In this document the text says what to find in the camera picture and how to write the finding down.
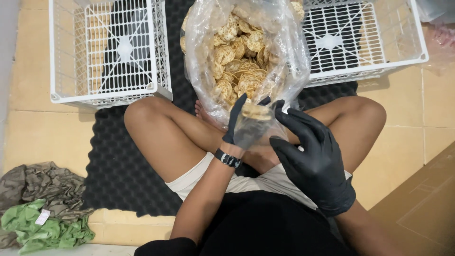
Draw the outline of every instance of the wristwatch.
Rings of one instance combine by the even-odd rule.
[[[215,157],[220,160],[223,164],[234,167],[234,168],[239,168],[240,165],[242,164],[242,160],[235,158],[229,154],[224,153],[221,149],[217,149],[215,152]]]

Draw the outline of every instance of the tiled floor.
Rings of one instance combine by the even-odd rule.
[[[49,100],[48,1],[23,0],[10,88],[4,170],[54,161],[86,176],[92,111]],[[455,72],[436,77],[410,67],[361,82],[359,95],[387,110],[386,127],[354,173],[362,205],[370,209],[455,140]],[[141,245],[168,238],[174,217],[136,218],[133,212],[98,210],[90,217],[94,243]]]

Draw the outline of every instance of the white plastic crate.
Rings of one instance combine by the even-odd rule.
[[[163,0],[49,0],[51,101],[172,100]]]
[[[415,0],[304,0],[309,87],[380,77],[428,61]]]

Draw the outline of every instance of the black nitrile glove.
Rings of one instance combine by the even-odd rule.
[[[355,190],[344,175],[338,143],[320,121],[296,109],[282,112],[277,102],[276,119],[300,140],[303,152],[289,142],[273,137],[270,144],[283,164],[288,178],[327,217],[346,212],[355,201]]]
[[[237,131],[235,131],[235,126],[237,123],[238,116],[242,110],[243,105],[245,104],[245,101],[247,100],[247,94],[244,93],[238,100],[235,102],[231,114],[229,116],[229,123],[227,124],[227,132],[223,136],[223,141],[237,145],[241,147],[244,150],[247,150],[249,146],[251,146],[254,141],[260,139],[263,134],[267,131],[265,125],[255,125],[254,128],[256,127],[261,127],[259,129],[251,129],[250,126],[247,126],[248,128],[240,128]],[[267,104],[270,103],[270,97],[266,97],[258,105],[261,106],[266,106]],[[258,123],[258,120],[251,120],[252,123]]]

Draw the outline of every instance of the cardboard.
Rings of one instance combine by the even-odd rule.
[[[455,255],[455,142],[369,212],[405,255]]]

